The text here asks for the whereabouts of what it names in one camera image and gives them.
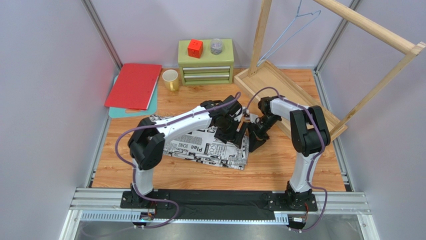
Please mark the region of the newspaper print trousers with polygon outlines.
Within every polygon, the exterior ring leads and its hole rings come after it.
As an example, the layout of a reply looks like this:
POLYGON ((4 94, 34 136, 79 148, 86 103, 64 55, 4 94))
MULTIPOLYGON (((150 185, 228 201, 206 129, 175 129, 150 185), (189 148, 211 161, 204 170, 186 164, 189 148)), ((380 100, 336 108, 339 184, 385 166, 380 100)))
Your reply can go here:
POLYGON ((237 147, 231 142, 223 143, 215 138, 218 130, 215 126, 199 129, 189 126, 195 120, 199 121, 209 116, 208 112, 192 116, 193 113, 200 112, 202 109, 201 106, 198 106, 190 112, 173 117, 156 114, 149 117, 152 122, 161 125, 190 115, 190 117, 172 124, 173 127, 185 127, 179 130, 182 134, 176 134, 174 139, 171 139, 170 136, 167 137, 163 155, 215 167, 243 170, 248 163, 249 137, 244 136, 241 147, 237 147))

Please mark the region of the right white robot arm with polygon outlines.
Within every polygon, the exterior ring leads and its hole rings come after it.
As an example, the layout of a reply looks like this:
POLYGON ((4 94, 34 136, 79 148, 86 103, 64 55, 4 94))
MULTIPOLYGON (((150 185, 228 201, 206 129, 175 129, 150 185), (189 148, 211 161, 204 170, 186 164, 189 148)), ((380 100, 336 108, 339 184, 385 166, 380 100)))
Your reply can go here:
POLYGON ((296 151, 293 174, 284 194, 278 197, 275 209, 303 211, 318 209, 311 178, 319 157, 331 142, 330 132, 320 106, 306 107, 283 96, 263 97, 258 102, 262 112, 248 124, 249 152, 254 152, 269 139, 268 130, 282 118, 290 122, 290 138, 296 151))

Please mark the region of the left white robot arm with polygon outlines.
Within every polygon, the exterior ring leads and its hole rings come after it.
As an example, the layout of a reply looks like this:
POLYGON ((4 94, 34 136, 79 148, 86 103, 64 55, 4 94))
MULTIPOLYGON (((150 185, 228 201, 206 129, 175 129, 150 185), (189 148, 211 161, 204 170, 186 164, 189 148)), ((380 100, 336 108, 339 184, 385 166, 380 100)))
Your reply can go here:
POLYGON ((239 125, 244 108, 238 98, 238 95, 230 95, 225 100, 207 100, 188 112, 164 120, 142 119, 127 142, 132 158, 132 200, 142 208, 156 202, 151 195, 154 168, 161 162, 165 146, 179 137, 214 127, 216 139, 241 148, 244 132, 239 130, 239 125))

